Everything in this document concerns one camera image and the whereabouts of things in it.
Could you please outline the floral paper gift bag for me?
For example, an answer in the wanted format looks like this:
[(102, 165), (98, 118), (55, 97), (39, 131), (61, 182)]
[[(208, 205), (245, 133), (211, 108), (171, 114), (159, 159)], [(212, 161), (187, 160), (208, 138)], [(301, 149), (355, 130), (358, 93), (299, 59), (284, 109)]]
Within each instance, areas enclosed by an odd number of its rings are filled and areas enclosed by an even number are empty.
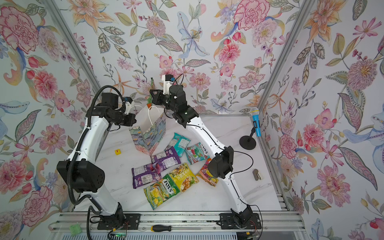
[(164, 109), (145, 106), (136, 115), (137, 122), (129, 128), (135, 148), (152, 155), (166, 132)]

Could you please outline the teal Fox's candy bag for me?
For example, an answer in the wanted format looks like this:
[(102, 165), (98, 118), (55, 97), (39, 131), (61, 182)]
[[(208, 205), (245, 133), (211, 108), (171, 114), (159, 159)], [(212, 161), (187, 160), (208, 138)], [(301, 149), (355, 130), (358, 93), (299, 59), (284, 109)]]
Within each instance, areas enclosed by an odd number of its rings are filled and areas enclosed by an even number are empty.
[(186, 148), (187, 160), (190, 165), (198, 163), (200, 161), (206, 161), (210, 158), (208, 150), (202, 145), (202, 143), (197, 143), (195, 145), (189, 146)]

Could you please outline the orange Fox's fruits candy bag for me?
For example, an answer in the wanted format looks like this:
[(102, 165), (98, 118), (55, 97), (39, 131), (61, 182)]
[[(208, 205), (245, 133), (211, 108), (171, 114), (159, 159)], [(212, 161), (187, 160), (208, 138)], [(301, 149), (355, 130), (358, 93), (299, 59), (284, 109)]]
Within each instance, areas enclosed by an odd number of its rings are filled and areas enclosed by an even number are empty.
[(197, 177), (204, 180), (206, 183), (208, 183), (210, 186), (215, 187), (219, 180), (209, 172), (208, 165), (211, 162), (211, 158), (208, 158), (203, 165), (203, 167), (199, 170), (199, 172), (196, 174)]

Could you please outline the green snack packet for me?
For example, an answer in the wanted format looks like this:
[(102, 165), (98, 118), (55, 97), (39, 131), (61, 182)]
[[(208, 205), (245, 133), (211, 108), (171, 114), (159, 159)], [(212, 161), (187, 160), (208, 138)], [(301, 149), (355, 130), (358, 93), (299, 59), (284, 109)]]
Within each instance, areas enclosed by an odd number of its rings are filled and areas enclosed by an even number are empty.
[(147, 107), (148, 108), (150, 108), (152, 106), (152, 102), (153, 102), (152, 92), (155, 89), (156, 89), (156, 85), (155, 85), (154, 79), (151, 78), (151, 87), (149, 89), (150, 94), (149, 94), (149, 98), (147, 99), (147, 102), (148, 102)]

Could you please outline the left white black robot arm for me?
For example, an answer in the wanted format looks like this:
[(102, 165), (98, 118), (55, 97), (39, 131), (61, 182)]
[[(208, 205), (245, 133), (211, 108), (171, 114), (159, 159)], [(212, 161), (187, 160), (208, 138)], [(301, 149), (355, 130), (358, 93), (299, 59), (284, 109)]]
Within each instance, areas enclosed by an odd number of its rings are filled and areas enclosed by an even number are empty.
[(96, 166), (96, 159), (113, 125), (131, 127), (137, 122), (135, 114), (127, 109), (132, 101), (113, 86), (101, 87), (87, 111), (86, 125), (74, 150), (57, 164), (57, 171), (68, 186), (71, 203), (77, 206), (90, 200), (90, 211), (110, 226), (123, 225), (126, 217), (121, 204), (107, 190), (105, 172)]

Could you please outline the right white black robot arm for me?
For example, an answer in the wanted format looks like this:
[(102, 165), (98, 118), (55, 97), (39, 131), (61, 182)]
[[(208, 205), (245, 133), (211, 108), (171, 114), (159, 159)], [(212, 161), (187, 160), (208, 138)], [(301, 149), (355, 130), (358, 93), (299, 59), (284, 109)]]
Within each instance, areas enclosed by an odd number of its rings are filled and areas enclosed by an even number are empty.
[(186, 95), (181, 85), (164, 86), (163, 90), (150, 90), (152, 104), (163, 106), (173, 111), (172, 116), (176, 122), (186, 130), (192, 132), (206, 147), (212, 160), (208, 170), (215, 178), (223, 180), (226, 193), (231, 201), (233, 222), (240, 228), (245, 228), (253, 216), (253, 210), (236, 183), (233, 170), (234, 149), (222, 144), (207, 128), (193, 107), (188, 105)]

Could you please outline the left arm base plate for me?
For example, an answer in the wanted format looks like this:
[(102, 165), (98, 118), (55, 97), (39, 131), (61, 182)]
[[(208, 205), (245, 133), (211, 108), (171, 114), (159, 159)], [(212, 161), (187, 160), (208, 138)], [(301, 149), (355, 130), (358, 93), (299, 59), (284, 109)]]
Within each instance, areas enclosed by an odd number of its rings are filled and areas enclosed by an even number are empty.
[(101, 216), (98, 230), (112, 230), (122, 227), (123, 230), (138, 230), (141, 214), (123, 214), (120, 216)]

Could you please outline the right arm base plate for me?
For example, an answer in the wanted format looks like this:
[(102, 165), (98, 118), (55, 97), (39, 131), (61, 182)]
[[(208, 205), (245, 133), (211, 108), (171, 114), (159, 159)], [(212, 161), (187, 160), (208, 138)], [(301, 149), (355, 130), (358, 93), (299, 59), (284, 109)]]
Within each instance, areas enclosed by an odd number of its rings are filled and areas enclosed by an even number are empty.
[(220, 213), (217, 225), (222, 230), (261, 230), (262, 222), (259, 214), (252, 214), (248, 219), (242, 220), (235, 213)]

